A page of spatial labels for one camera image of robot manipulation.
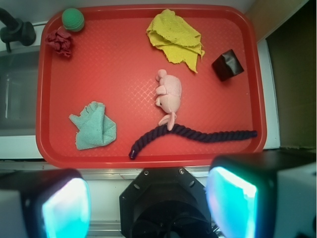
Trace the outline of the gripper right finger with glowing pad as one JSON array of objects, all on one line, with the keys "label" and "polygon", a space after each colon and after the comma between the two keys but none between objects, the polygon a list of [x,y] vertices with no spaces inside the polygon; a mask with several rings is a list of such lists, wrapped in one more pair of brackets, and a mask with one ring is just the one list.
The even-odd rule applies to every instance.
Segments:
[{"label": "gripper right finger with glowing pad", "polygon": [[206,200],[227,238],[314,238],[317,156],[307,151],[217,156]]}]

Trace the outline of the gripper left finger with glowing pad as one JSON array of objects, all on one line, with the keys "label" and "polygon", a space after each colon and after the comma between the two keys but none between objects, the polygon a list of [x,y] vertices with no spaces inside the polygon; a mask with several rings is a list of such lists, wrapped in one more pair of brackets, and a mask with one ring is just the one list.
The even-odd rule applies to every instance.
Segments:
[{"label": "gripper left finger with glowing pad", "polygon": [[2,238],[85,238],[89,226],[90,191],[79,171],[1,173]]}]

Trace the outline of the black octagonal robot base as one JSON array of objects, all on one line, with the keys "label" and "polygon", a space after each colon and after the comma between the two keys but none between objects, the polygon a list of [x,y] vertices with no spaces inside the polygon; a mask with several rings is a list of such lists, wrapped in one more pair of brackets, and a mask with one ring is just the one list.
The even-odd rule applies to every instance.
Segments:
[{"label": "black octagonal robot base", "polygon": [[119,196],[126,238],[215,238],[205,187],[184,168],[145,168]]}]

